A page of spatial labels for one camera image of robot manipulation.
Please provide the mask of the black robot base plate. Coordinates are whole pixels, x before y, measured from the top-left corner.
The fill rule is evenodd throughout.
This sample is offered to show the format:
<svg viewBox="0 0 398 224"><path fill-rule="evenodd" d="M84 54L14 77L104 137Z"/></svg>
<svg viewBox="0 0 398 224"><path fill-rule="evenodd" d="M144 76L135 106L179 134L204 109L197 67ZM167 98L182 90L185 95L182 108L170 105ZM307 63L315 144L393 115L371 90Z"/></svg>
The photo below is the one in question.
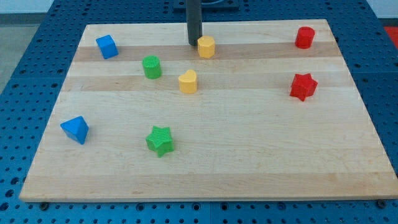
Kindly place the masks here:
<svg viewBox="0 0 398 224"><path fill-rule="evenodd" d="M201 8L209 10L239 9L240 0L201 0ZM186 10L186 0L171 0L173 10Z"/></svg>

